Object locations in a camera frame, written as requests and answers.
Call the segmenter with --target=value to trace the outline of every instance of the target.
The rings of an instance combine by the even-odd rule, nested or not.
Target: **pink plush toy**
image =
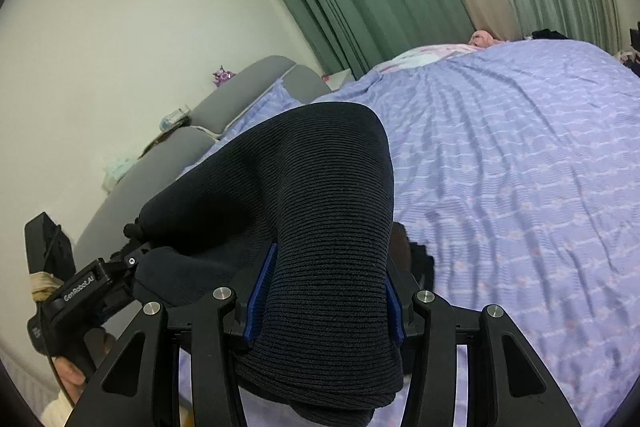
[[[496,44],[504,44],[507,41],[499,41],[498,39],[494,39],[491,33],[478,30],[473,35],[471,35],[471,40],[469,41],[470,46],[475,46],[476,48],[487,49],[491,46],[495,46]]]
[[[225,70],[225,68],[220,66],[220,69],[213,74],[213,83],[216,84],[216,87],[220,87],[222,84],[224,84],[226,81],[228,81],[230,78],[233,78],[234,76],[236,76],[235,73],[232,73],[231,71],[227,71]]]

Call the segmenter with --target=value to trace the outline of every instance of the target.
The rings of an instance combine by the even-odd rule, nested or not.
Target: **knit hat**
[[[169,248],[145,256],[135,295],[193,302],[277,243],[262,328],[235,354],[237,374],[310,421],[364,427],[402,388],[386,311],[392,213],[376,115],[353,103],[303,106],[241,134],[145,205],[146,237]]]

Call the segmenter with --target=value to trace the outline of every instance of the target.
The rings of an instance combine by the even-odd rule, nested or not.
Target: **bed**
[[[337,100],[382,121],[394,219],[435,257],[436,292],[507,309],[583,427],[606,424],[640,373],[638,78],[584,42],[523,41],[373,70],[315,103]],[[298,105],[276,82],[200,161]],[[188,357],[181,368],[188,396]],[[308,425],[285,406],[242,399],[250,426],[268,415]],[[399,425],[405,399],[406,386],[372,425]],[[456,425],[465,419],[460,348]]]

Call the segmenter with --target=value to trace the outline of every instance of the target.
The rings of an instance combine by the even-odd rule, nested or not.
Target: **metal screw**
[[[219,301],[223,301],[231,296],[231,290],[226,286],[220,286],[220,288],[213,290],[213,296]]]
[[[498,304],[490,304],[486,307],[486,312],[492,317],[499,319],[504,315],[504,310]]]
[[[157,302],[148,302],[145,304],[145,307],[142,308],[142,311],[145,312],[145,315],[155,315],[160,311],[160,304]]]
[[[433,302],[436,296],[429,290],[420,290],[417,295],[418,301],[429,303]]]

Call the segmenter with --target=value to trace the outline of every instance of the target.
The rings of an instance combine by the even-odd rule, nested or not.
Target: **blue gripper pad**
[[[262,319],[264,318],[264,310],[267,306],[267,295],[269,294],[269,286],[273,278],[277,257],[278,245],[277,243],[273,243],[267,254],[267,259],[264,261],[258,280],[255,283],[249,303],[247,304],[246,326],[244,328],[243,338],[248,345],[251,345],[251,343],[258,338],[260,330],[262,330]]]
[[[404,329],[402,328],[402,306],[396,290],[391,284],[389,277],[385,279],[386,288],[386,320],[389,326],[389,338],[396,345],[402,346],[404,342]]]

